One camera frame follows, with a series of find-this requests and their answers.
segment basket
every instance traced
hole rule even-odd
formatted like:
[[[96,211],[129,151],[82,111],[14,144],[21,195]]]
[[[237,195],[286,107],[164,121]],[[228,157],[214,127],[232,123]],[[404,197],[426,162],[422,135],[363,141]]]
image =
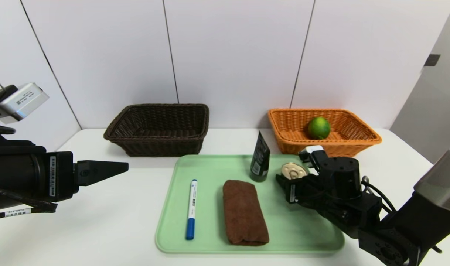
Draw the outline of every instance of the basket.
[[[330,123],[330,135],[324,140],[312,140],[307,134],[308,124],[318,116]],[[330,157],[353,157],[382,142],[358,116],[343,109],[271,109],[268,117],[284,154],[297,154],[307,146],[321,145]]]
[[[208,131],[208,117],[203,104],[131,105],[110,123],[103,137],[129,156],[198,154]]]

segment lime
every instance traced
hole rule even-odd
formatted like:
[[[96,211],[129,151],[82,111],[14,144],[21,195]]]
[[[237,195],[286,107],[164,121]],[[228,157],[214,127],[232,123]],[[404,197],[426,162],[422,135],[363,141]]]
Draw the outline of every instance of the lime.
[[[315,140],[323,140],[330,134],[330,123],[323,117],[316,117],[309,123],[309,134]]]

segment white table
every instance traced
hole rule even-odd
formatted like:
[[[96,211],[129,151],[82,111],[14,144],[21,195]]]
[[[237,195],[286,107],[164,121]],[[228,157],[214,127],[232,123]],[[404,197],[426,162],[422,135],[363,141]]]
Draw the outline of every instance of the white table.
[[[168,255],[154,244],[177,158],[129,158],[105,141],[103,129],[78,132],[60,150],[71,150],[75,160],[130,163],[124,174],[81,187],[60,202],[55,214],[29,214],[0,219],[0,266],[136,266],[136,265],[383,265],[345,238],[333,256],[309,255]],[[392,132],[379,129],[382,144],[357,155],[360,172],[368,175],[399,208],[431,163]],[[279,153],[270,129],[262,129],[271,153]],[[201,154],[252,154],[258,129],[210,129]],[[430,251],[423,266],[450,265],[450,236]]]

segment rolled towel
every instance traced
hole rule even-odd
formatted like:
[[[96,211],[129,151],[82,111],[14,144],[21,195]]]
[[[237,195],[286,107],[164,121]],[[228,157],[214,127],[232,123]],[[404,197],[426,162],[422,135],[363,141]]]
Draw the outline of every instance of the rolled towel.
[[[266,222],[253,184],[227,180],[223,186],[225,226],[233,245],[262,246],[269,242]]]

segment marker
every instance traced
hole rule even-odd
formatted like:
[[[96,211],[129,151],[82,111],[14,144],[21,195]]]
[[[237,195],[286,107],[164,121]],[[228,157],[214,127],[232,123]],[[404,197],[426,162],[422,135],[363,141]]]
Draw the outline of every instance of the marker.
[[[189,194],[189,214],[187,216],[187,231],[186,231],[187,240],[194,239],[196,198],[197,198],[197,180],[192,180],[191,192]]]

